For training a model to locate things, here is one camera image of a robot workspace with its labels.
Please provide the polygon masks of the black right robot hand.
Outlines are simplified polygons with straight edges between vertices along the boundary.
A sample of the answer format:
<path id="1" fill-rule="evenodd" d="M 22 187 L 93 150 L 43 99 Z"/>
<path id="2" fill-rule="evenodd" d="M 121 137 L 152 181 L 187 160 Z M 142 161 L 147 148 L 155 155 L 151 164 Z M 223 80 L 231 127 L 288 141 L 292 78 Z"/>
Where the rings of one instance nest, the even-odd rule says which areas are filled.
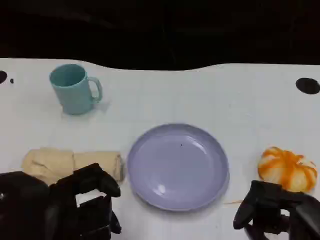
<path id="1" fill-rule="evenodd" d="M 320 238 L 320 202 L 303 192 L 290 192 L 280 184 L 253 180 L 233 220 L 250 240 L 266 240 L 266 233 L 288 233 L 290 240 Z"/>

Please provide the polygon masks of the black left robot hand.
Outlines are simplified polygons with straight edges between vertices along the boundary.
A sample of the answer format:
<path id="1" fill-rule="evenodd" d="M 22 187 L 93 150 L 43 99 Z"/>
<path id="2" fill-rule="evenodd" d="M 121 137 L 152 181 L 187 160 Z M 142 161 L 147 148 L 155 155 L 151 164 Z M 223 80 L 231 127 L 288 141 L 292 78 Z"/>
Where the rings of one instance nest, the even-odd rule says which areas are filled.
<path id="1" fill-rule="evenodd" d="M 118 183 L 93 163 L 52 185 L 22 171 L 0 175 L 2 240 L 109 240 L 122 231 L 112 210 Z"/>

